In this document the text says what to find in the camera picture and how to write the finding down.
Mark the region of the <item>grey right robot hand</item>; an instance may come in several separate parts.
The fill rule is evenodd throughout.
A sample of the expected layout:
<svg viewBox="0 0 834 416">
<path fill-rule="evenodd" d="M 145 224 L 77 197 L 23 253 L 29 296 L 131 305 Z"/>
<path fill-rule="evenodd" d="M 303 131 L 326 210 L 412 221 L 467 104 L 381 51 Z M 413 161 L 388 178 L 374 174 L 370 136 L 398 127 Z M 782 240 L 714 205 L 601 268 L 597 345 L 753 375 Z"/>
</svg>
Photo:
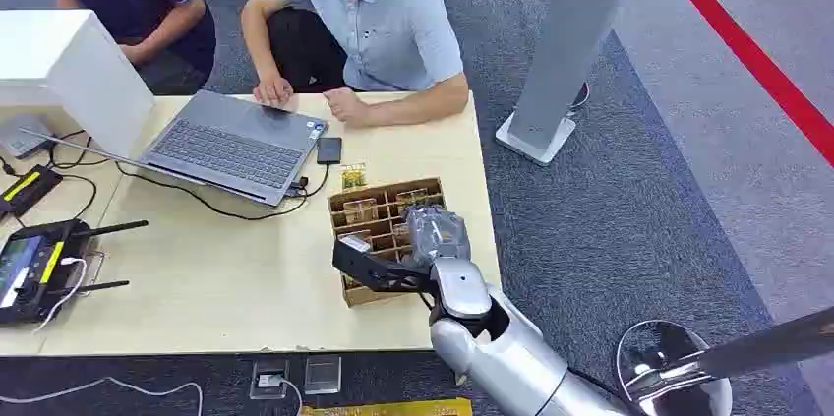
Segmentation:
<svg viewBox="0 0 834 416">
<path fill-rule="evenodd" d="M 439 206 L 405 210 L 411 251 L 400 262 L 409 267 L 431 267 L 438 259 L 470 261 L 471 245 L 464 219 Z"/>
</svg>

